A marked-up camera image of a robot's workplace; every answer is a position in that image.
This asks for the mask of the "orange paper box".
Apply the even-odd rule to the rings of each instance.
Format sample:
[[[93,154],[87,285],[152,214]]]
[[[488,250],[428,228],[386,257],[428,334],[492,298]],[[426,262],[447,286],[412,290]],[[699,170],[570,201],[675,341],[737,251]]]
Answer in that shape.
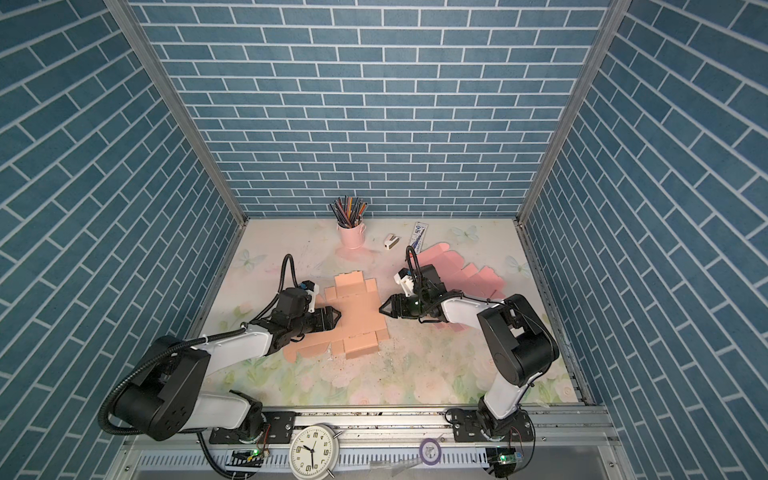
[[[330,350],[346,359],[376,353],[379,344],[390,339],[386,317],[379,312],[381,299],[376,280],[365,279],[361,271],[340,274],[335,286],[325,289],[325,303],[342,314],[333,330],[308,334],[302,341],[282,349],[284,358],[310,358]]]

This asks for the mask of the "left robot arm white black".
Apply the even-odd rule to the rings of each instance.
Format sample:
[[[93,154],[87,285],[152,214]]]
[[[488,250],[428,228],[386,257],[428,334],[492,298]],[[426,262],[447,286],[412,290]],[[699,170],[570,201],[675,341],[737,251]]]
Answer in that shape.
[[[107,394],[99,427],[115,436],[144,434],[162,441],[177,433],[225,429],[241,443],[260,440],[266,417],[260,401],[241,391],[206,393],[205,379],[248,359],[275,354],[310,333],[333,330],[342,314],[318,306],[312,285],[278,293],[263,312],[235,330],[182,341],[155,340],[139,364]]]

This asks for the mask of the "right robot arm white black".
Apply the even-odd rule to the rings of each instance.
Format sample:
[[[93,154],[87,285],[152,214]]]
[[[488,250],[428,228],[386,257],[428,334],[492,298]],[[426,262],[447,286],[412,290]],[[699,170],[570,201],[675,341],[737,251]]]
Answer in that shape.
[[[431,265],[403,268],[395,281],[402,291],[384,301],[379,312],[394,319],[480,330],[497,374],[479,401],[478,416],[488,424],[514,418],[528,388],[559,357],[557,342],[529,301],[520,294],[493,300],[449,290]]]

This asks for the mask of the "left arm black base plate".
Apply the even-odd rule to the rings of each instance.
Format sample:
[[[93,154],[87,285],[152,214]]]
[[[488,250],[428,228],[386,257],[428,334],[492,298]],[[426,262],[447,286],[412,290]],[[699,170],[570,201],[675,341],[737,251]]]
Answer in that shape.
[[[294,411],[266,411],[252,415],[235,429],[215,428],[214,445],[289,444],[295,424]]]

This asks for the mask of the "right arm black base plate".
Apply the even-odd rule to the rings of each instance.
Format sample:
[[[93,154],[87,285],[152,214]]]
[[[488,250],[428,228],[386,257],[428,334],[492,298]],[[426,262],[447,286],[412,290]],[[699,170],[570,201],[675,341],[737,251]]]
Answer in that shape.
[[[489,411],[450,408],[443,413],[459,443],[532,442],[534,427],[528,412],[518,409],[504,419],[496,419]]]

